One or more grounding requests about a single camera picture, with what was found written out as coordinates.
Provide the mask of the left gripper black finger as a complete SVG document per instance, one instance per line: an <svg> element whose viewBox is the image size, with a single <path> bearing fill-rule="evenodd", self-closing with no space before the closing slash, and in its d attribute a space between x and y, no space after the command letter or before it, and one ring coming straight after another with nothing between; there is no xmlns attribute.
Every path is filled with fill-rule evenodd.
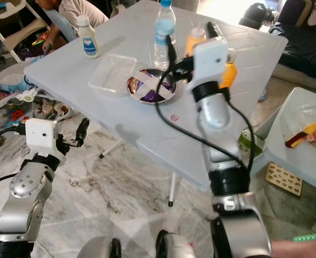
<svg viewBox="0 0 316 258"><path fill-rule="evenodd" d="M87 136L87 130L90 125L89 118L82 118L76 130L76 146L82 147Z"/></svg>

